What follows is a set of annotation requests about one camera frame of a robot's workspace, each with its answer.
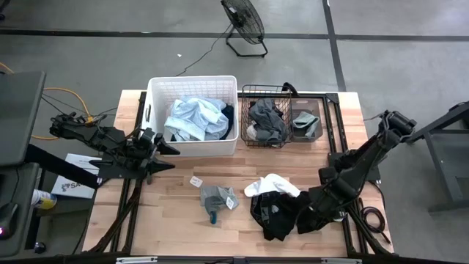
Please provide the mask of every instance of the fan grille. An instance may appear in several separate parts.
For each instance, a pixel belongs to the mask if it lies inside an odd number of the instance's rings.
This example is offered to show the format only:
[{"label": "fan grille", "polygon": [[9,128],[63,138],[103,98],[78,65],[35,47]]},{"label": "fan grille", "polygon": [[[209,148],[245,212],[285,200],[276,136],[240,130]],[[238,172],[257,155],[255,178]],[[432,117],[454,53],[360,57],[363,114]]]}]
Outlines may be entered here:
[{"label": "fan grille", "polygon": [[224,9],[233,26],[250,44],[260,44],[264,39],[264,25],[249,0],[223,0]]}]

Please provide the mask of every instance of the laundry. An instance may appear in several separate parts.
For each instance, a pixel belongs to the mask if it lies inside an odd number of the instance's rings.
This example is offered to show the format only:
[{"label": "laundry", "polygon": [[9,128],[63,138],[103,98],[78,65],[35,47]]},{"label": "laundry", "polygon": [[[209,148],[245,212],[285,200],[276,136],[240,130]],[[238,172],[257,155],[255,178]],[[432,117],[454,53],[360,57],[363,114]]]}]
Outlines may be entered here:
[{"label": "laundry", "polygon": [[[226,106],[223,110],[221,110],[221,113],[228,118],[228,130],[226,133],[220,138],[220,140],[225,140],[229,132],[233,128],[233,122],[235,121],[235,108],[233,106]],[[176,142],[176,136],[172,135],[171,137],[171,142]]]},{"label": "laundry", "polygon": [[298,197],[271,191],[251,199],[251,215],[262,227],[265,239],[283,241],[295,227],[298,213],[310,202],[307,191],[302,191]]},{"label": "laundry", "polygon": [[219,140],[229,130],[229,119],[219,99],[182,96],[171,106],[164,126],[178,142]]},{"label": "laundry", "polygon": [[258,141],[282,142],[287,139],[287,127],[282,120],[284,115],[272,98],[259,99],[250,109],[249,117],[256,122]]},{"label": "laundry", "polygon": [[237,200],[233,188],[223,188],[220,186],[200,187],[200,206],[205,206],[205,210],[210,216],[210,223],[217,222],[217,212],[225,207],[235,209],[240,203]]},{"label": "laundry", "polygon": [[293,128],[307,128],[305,137],[310,139],[314,137],[314,132],[316,131],[319,120],[319,117],[302,111],[298,117],[292,121],[292,124]]},{"label": "laundry", "polygon": [[248,129],[246,129],[246,133],[248,134],[249,139],[256,140],[257,130],[254,128],[254,125],[249,125]]},{"label": "laundry", "polygon": [[247,197],[255,197],[263,193],[278,191],[279,193],[287,193],[291,197],[300,195],[300,190],[292,185],[288,180],[285,180],[277,174],[270,173],[265,178],[260,177],[260,180],[250,184],[244,189],[244,194]]}]

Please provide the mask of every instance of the black floor stripe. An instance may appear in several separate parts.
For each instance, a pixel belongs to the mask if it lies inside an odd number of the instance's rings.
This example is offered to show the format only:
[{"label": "black floor stripe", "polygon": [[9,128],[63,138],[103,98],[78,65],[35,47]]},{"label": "black floor stripe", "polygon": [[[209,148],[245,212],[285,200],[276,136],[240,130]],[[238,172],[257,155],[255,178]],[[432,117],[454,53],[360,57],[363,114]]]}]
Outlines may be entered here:
[{"label": "black floor stripe", "polygon": [[344,73],[342,72],[339,57],[339,48],[337,47],[336,32],[334,30],[328,0],[322,0],[322,6],[324,7],[325,22],[328,27],[330,52],[332,53],[332,62],[336,72],[337,87],[339,88],[339,92],[346,92],[347,88],[345,87]]},{"label": "black floor stripe", "polygon": [[[217,38],[221,33],[198,32],[109,32],[109,31],[84,31],[84,30],[49,30],[49,29],[1,29],[0,34],[22,36],[52,36],[52,37],[187,37],[187,38]],[[234,33],[233,38],[241,38]],[[327,40],[327,34],[289,34],[266,33],[265,39],[287,40]]]},{"label": "black floor stripe", "polygon": [[337,34],[337,40],[362,41],[429,41],[429,42],[466,42],[469,36],[410,36],[410,35],[354,35]]}]

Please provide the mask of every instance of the yellow cable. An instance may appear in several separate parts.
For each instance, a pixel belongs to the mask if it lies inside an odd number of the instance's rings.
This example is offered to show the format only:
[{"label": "yellow cable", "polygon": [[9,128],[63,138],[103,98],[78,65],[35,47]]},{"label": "yellow cable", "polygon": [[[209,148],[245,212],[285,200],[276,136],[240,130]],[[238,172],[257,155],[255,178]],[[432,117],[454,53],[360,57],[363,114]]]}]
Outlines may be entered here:
[{"label": "yellow cable", "polygon": [[81,104],[83,105],[83,108],[85,109],[85,112],[86,114],[88,114],[88,122],[92,122],[93,121],[93,116],[88,112],[88,108],[86,107],[86,104],[85,104],[85,101],[83,99],[81,99],[80,95],[78,95],[78,93],[70,90],[70,89],[65,89],[65,88],[58,88],[58,87],[49,87],[49,88],[45,88],[44,90],[58,90],[58,91],[64,91],[64,92],[69,92],[71,93],[72,95],[76,96]]},{"label": "yellow cable", "polygon": [[2,66],[2,67],[4,67],[5,69],[7,69],[10,73],[14,73],[14,72],[12,71],[12,69],[8,68],[8,66],[6,66],[5,64],[3,64],[3,63],[1,63],[1,62],[0,62],[0,66]]},{"label": "yellow cable", "polygon": [[[7,69],[10,73],[15,73],[12,69],[8,68],[8,66],[6,66],[5,64],[1,63],[0,62],[0,66],[4,67],[5,69]],[[89,113],[88,111],[88,108],[86,107],[86,104],[85,104],[85,101],[83,99],[81,99],[80,95],[78,95],[76,92],[70,90],[70,89],[65,89],[65,88],[58,88],[58,87],[49,87],[49,88],[45,88],[44,90],[56,90],[56,91],[64,91],[64,92],[69,92],[71,93],[72,95],[76,96],[81,104],[83,105],[83,108],[85,109],[85,112],[86,114],[88,114],[88,122],[92,122],[93,121],[93,116]],[[41,140],[55,140],[55,139],[59,139],[58,137],[56,136],[35,136],[35,135],[31,135],[31,137],[33,139],[41,139]]]}]

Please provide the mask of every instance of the gray clothing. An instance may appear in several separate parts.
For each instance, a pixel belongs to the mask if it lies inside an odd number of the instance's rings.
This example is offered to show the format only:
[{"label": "gray clothing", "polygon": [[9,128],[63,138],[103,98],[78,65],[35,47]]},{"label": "gray clothing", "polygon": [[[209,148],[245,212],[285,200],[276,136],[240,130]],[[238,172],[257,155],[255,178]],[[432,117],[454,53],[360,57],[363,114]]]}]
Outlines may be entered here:
[{"label": "gray clothing", "polygon": [[256,140],[281,142],[287,139],[287,127],[272,98],[259,99],[249,109],[249,117],[256,121]]},{"label": "gray clothing", "polygon": [[219,186],[201,186],[200,187],[200,206],[205,206],[205,210],[210,215],[226,207],[228,197],[234,202],[232,209],[235,209],[240,203],[237,200],[233,188],[223,188]]},{"label": "gray clothing", "polygon": [[315,117],[312,114],[302,111],[300,115],[293,120],[293,127],[294,128],[308,127],[305,137],[310,139],[311,137],[314,137],[314,132],[316,131],[318,121],[319,121],[319,117]]},{"label": "gray clothing", "polygon": [[228,131],[228,118],[221,112],[225,107],[219,99],[184,95],[173,102],[164,126],[179,142],[219,140]]}]

